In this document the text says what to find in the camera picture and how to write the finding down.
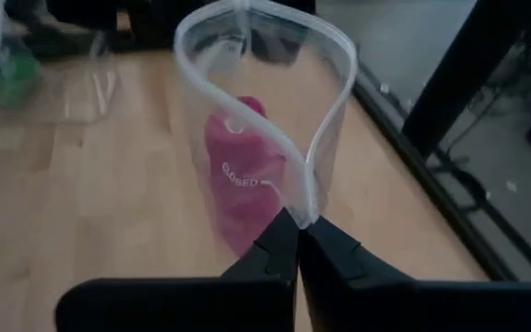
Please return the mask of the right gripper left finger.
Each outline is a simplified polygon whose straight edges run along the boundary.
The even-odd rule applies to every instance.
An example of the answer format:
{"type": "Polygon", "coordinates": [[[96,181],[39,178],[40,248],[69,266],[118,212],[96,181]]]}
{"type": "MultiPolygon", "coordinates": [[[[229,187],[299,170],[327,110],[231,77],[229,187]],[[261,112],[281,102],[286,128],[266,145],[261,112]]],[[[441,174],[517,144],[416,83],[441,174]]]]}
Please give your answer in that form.
{"type": "Polygon", "coordinates": [[[299,227],[282,208],[221,277],[233,284],[230,332],[293,332],[299,227]]]}

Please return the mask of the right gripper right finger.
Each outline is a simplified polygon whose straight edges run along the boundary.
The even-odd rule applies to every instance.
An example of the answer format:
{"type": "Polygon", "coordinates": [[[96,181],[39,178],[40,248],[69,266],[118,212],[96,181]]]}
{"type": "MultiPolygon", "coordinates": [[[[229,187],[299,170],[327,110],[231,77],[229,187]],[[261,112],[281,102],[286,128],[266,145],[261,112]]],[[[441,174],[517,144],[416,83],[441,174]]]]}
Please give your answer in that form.
{"type": "Polygon", "coordinates": [[[299,265],[314,332],[431,332],[414,279],[331,221],[301,231],[299,265]]]}

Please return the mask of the pink elastic bandage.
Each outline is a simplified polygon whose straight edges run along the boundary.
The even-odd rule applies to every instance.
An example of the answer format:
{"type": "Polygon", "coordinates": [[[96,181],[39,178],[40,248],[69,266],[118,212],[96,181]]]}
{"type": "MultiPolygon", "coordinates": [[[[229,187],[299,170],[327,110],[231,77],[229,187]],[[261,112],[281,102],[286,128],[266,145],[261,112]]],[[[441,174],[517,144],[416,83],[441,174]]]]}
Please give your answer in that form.
{"type": "Polygon", "coordinates": [[[222,108],[207,117],[205,147],[212,218],[232,252],[243,255],[284,207],[287,157],[222,108]]]}

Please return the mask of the clear zip bag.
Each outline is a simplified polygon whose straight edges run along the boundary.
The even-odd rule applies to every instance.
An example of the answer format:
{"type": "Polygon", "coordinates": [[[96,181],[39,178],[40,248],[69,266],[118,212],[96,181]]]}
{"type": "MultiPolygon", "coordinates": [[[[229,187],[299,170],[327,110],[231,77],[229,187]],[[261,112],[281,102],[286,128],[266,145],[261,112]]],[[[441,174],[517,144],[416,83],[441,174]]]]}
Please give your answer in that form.
{"type": "Polygon", "coordinates": [[[283,208],[299,228],[314,223],[326,209],[357,75],[356,47],[349,37],[319,17],[271,0],[217,0],[179,23],[173,54],[183,84],[191,159],[217,234],[222,238],[211,213],[205,147],[207,117],[217,108],[257,129],[287,157],[283,208]],[[295,42],[303,37],[294,63],[255,58],[251,30],[295,42]]]}

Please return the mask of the bagged green bandage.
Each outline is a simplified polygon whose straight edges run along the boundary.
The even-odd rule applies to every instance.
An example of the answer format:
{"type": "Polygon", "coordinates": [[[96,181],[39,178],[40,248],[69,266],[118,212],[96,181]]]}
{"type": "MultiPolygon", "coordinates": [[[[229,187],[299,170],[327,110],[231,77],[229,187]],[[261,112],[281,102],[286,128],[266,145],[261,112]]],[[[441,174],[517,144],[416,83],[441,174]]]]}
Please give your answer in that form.
{"type": "Polygon", "coordinates": [[[9,48],[0,53],[0,107],[21,106],[40,81],[40,63],[30,53],[9,48]]]}

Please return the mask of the clear plastic bin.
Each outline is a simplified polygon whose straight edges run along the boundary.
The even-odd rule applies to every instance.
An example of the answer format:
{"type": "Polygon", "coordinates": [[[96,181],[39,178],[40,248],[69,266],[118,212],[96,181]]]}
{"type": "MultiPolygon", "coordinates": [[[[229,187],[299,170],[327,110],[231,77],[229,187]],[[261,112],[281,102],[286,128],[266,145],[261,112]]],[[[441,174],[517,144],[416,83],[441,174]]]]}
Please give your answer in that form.
{"type": "Polygon", "coordinates": [[[0,0],[0,53],[5,48],[30,53],[40,63],[41,81],[21,106],[0,107],[0,123],[89,123],[102,117],[117,82],[107,34],[62,23],[41,7],[37,13],[44,24],[85,43],[75,55],[42,61],[24,42],[30,32],[8,16],[4,4],[0,0]]]}

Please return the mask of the black tower fan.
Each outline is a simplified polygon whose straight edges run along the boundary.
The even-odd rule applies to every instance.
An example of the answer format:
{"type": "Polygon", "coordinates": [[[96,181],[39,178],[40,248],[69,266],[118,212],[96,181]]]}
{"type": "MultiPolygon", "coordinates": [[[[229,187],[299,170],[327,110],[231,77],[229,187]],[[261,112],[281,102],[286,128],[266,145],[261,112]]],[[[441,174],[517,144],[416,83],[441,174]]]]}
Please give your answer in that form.
{"type": "Polygon", "coordinates": [[[526,30],[531,0],[477,0],[402,127],[423,159],[526,30]]]}

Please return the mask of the black aluminium table frame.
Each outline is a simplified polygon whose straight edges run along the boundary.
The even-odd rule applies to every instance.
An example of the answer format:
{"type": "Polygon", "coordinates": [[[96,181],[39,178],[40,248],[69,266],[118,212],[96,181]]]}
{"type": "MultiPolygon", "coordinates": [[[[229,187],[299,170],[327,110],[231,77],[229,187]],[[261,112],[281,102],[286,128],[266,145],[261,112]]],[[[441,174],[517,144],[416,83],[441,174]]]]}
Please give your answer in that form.
{"type": "Polygon", "coordinates": [[[352,90],[353,96],[375,122],[384,138],[390,143],[392,149],[407,167],[407,171],[415,178],[431,203],[443,215],[448,228],[454,233],[458,242],[465,247],[471,260],[490,280],[518,281],[519,275],[512,270],[500,253],[479,232],[468,215],[477,211],[485,212],[499,229],[499,232],[504,235],[514,250],[519,252],[530,267],[531,245],[489,203],[482,185],[470,174],[455,168],[444,153],[438,153],[438,160],[441,162],[439,167],[427,167],[425,161],[421,159],[418,152],[392,123],[382,107],[383,103],[388,103],[392,108],[400,111],[400,104],[394,100],[390,93],[382,91],[381,82],[369,67],[361,60],[357,61],[357,65],[358,77],[352,90]],[[436,172],[446,173],[463,184],[467,192],[473,196],[474,203],[467,207],[459,207],[434,178],[436,172]]]}

